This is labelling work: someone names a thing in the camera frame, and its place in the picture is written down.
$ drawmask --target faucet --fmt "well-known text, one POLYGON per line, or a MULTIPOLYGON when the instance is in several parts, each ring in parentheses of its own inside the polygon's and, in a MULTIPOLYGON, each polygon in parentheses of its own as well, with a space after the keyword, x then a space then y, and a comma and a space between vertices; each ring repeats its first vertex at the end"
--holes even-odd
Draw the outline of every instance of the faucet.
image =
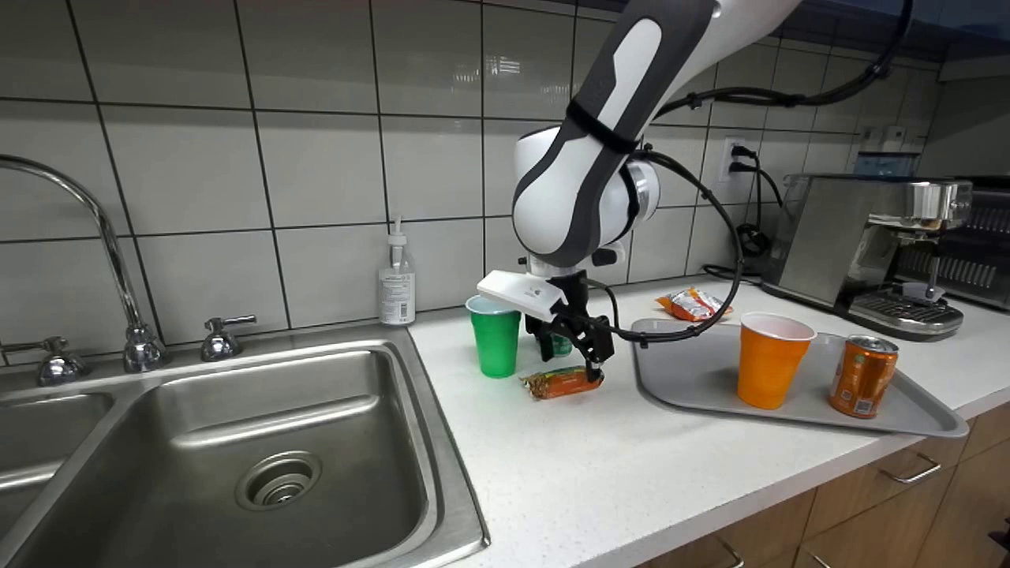
POLYGON ((91 217, 97 225, 97 237, 103 242, 107 266, 111 266, 115 282, 116 282, 116 294, 120 294, 124 311, 127 311, 124 368, 127 372, 156 368, 159 360, 162 360, 162 344, 159 344, 152 325, 141 319, 141 311, 137 306, 137 294, 133 294, 133 284, 130 284, 130 276, 127 276, 127 266, 124 266, 124 254, 120 254, 115 225, 107 220, 107 214, 97 206, 97 200, 81 182, 71 179, 67 175, 48 167, 48 165, 39 165, 39 162, 27 162, 27 157, 17 157, 17 156, 0 156, 0 169, 18 169, 18 175, 30 175, 30 176, 48 179, 60 194, 72 195, 80 206, 84 206, 91 213, 91 217))

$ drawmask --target sink drain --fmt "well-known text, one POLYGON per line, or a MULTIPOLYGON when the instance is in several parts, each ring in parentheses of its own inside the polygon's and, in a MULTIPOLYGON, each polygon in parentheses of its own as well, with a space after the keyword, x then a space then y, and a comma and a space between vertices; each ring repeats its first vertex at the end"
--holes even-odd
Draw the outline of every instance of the sink drain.
POLYGON ((318 479, 318 461, 311 450, 282 450, 261 458, 239 482, 248 507, 282 507, 303 500, 318 479))

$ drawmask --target green cup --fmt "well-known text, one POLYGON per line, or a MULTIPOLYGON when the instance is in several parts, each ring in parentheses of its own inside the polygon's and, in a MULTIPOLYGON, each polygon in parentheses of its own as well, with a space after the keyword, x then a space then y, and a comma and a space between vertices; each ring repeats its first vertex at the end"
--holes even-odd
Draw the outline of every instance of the green cup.
POLYGON ((519 358, 519 311, 482 294, 467 300, 479 372, 490 380, 504 380, 514 372, 519 358))

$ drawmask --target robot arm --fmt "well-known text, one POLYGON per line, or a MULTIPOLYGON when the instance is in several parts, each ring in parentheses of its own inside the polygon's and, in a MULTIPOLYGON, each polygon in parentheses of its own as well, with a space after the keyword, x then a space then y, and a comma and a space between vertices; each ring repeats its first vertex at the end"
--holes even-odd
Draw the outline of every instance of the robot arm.
POLYGON ((542 331, 565 336, 601 377, 611 322, 584 309, 584 269, 656 206, 656 175, 629 165, 639 139, 672 92, 775 32, 797 3, 629 0, 565 123, 519 141, 512 214, 532 276, 494 272, 479 290, 519 306, 540 348, 542 331))

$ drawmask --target orange cup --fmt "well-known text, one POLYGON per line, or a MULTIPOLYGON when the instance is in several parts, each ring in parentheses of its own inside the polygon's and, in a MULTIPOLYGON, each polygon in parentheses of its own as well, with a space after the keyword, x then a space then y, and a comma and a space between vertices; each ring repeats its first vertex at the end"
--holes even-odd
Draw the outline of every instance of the orange cup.
POLYGON ((735 394, 751 407, 782 407, 815 329, 785 317, 744 317, 735 394))

